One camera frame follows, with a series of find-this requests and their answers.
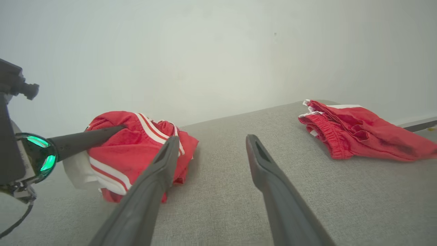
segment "gray fabric surface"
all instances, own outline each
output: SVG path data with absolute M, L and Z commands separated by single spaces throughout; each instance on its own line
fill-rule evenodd
M 186 184 L 171 188 L 160 206 L 153 245 L 272 244 L 247 134 L 261 139 L 337 244 L 434 245 L 437 161 L 334 161 L 298 122 L 305 112 L 297 102 L 183 127 L 200 143 Z M 97 191 L 75 190 L 62 165 L 35 188 L 34 210 L 0 245 L 85 245 L 114 207 Z M 25 206 L 0 201 L 5 229 Z

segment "white stripe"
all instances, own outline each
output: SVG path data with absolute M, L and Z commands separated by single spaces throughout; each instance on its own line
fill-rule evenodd
M 353 104 L 340 104 L 340 105 L 327 105 L 327 106 L 336 109 L 362 108 L 361 105 L 353 105 Z
M 90 163 L 94 167 L 102 170 L 103 172 L 105 172 L 107 174 L 110 174 L 110 175 L 116 177 L 117 179 L 121 180 L 125 184 L 127 189 L 130 189 L 132 187 L 129 178 L 124 173 L 122 173 L 122 172 L 120 172 L 120 171 L 118 171 L 118 170 L 116 170 L 116 169 L 114 169 L 114 168 L 112 168 L 112 167 L 110 167 L 110 166 L 108 166 L 108 165 L 106 165 L 106 164 L 104 164 L 104 163 L 102 163 L 102 162 L 92 158 L 91 156 L 90 156 Z
M 154 134 L 152 132 L 152 130 L 147 126 L 146 122 L 143 120 L 143 118 L 141 117 L 140 114 L 136 113 L 135 115 L 138 117 L 138 120 L 140 121 L 141 126 L 142 126 L 143 130 L 146 132 L 147 136 L 151 137 L 154 141 L 161 143 L 161 144 L 164 144 L 166 142 L 166 140 L 158 137 L 156 134 Z
M 143 114 L 140 113 L 140 115 L 142 115 L 146 120 L 147 123 L 149 123 L 150 127 L 160 136 L 165 137 L 166 139 L 169 138 L 169 136 L 165 135 L 164 133 L 162 133 L 160 130 L 158 130 L 158 128 L 155 127 L 155 125 L 152 123 L 152 121 L 149 120 L 149 118 L 145 117 Z
M 94 169 L 93 169 L 93 173 L 95 178 L 97 179 L 97 182 L 99 182 L 102 188 L 106 188 L 116 194 L 123 195 L 123 196 L 127 193 L 123 185 L 117 182 L 116 180 L 113 180 L 110 177 L 105 176 Z
M 147 126 L 147 124 L 145 123 L 144 119 L 141 116 L 143 116 L 147 120 L 147 123 L 149 123 L 150 127 L 152 127 L 157 134 L 159 134 L 160 136 L 165 137 L 166 139 L 168 139 L 169 136 L 165 135 L 160 130 L 158 130 L 158 128 L 155 127 L 155 125 L 151 122 L 151 120 L 149 118 L 145 117 L 143 114 L 137 114 L 136 113 L 135 115 L 138 117 L 138 120 L 140 121 L 141 126 L 143 127 L 144 131 L 146 132 L 146 134 L 149 137 L 151 137 L 153 140 L 155 140 L 156 142 L 161 143 L 161 144 L 164 144 L 166 142 L 166 140 L 160 138 L 153 131 L 151 131 L 151 129 Z M 172 124 L 173 127 L 174 127 L 175 136 L 178 136 L 178 134 L 177 134 L 177 126 L 175 124 L 171 123 L 171 122 L 169 122 L 169 123 Z M 182 152 L 182 155 L 184 155 L 185 154 L 185 150 L 184 150 L 184 147 L 182 146 L 182 143 L 180 142 L 180 139 L 179 139 L 179 149 Z
M 178 136 L 178 134 L 177 134 L 177 126 L 175 124 L 171 123 L 170 121 L 169 121 L 169 123 L 172 124 L 173 127 L 174 127 L 174 135 Z M 184 147 L 182 146 L 182 143 L 180 142 L 180 139 L 179 139 L 179 149 L 182 152 L 182 155 L 184 155 L 185 154 L 185 150 L 184 150 Z

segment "crumpled red cloth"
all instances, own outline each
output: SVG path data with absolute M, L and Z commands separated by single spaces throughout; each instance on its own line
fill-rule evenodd
M 299 116 L 307 131 L 321 140 L 333 159 L 354 155 L 413 162 L 437 158 L 437 144 L 397 127 L 359 105 L 327 106 L 305 100 L 309 113 Z
M 97 116 L 87 128 L 97 130 L 124 125 L 101 146 L 88 150 L 91 168 L 102 188 L 103 198 L 120 202 L 138 176 L 149 166 L 170 136 L 180 139 L 179 157 L 173 184 L 185 183 L 188 163 L 193 158 L 198 140 L 168 121 L 154 122 L 143 114 L 113 111 Z

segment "white lining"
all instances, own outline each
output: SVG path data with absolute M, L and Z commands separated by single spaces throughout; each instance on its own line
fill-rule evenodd
M 127 192 L 125 190 L 125 188 L 123 187 L 122 184 L 120 184 L 119 182 L 111 179 L 108 176 L 105 176 L 99 172 L 97 172 L 96 170 L 93 169 L 93 172 L 96 176 L 97 181 L 106 189 L 119 194 L 119 195 L 125 195 Z
M 94 167 L 102 170 L 103 172 L 106 172 L 107 174 L 110 174 L 110 175 L 116 177 L 117 179 L 121 180 L 124 183 L 124 185 L 126 186 L 127 189 L 130 189 L 132 187 L 132 184 L 131 184 L 129 178 L 124 173 L 122 173 L 122 172 L 120 172 L 120 171 L 118 171 L 118 170 L 116 170 L 116 169 L 114 169 L 114 168 L 112 168 L 112 167 L 110 167 L 110 166 L 108 166 L 108 165 L 106 165 L 106 164 L 104 164 L 104 163 L 102 163 L 102 162 L 92 158 L 91 156 L 90 156 L 90 164 L 93 165 Z M 94 174 L 96 175 L 97 178 L 105 179 L 106 181 L 108 181 L 109 183 L 111 183 L 113 185 L 118 185 L 119 184 L 123 188 L 122 190 L 124 190 L 124 193 L 126 194 L 125 188 L 117 180 L 111 179 L 110 177 L 105 176 L 104 174 L 99 173 L 96 170 L 93 170 L 93 172 L 94 172 Z M 117 190 L 118 190 L 118 192 L 113 191 L 113 190 L 110 190 L 110 191 L 112 191 L 114 193 L 117 193 L 117 194 L 120 194 L 121 189 L 117 189 Z
M 318 135 L 317 132 L 316 132 L 316 130 L 312 130 L 312 131 L 310 131 L 309 134 L 311 134 L 311 135 L 313 135 L 313 136 L 315 136 L 315 137 Z
M 314 108 L 311 106 L 308 107 L 308 111 L 309 111 L 309 113 L 304 113 L 304 114 L 299 115 L 299 118 L 304 118 L 307 115 L 322 115 L 323 114 L 323 112 L 314 110 Z
M 86 190 L 89 187 L 102 187 L 90 164 L 87 151 L 68 157 L 63 162 L 64 171 L 76 189 Z

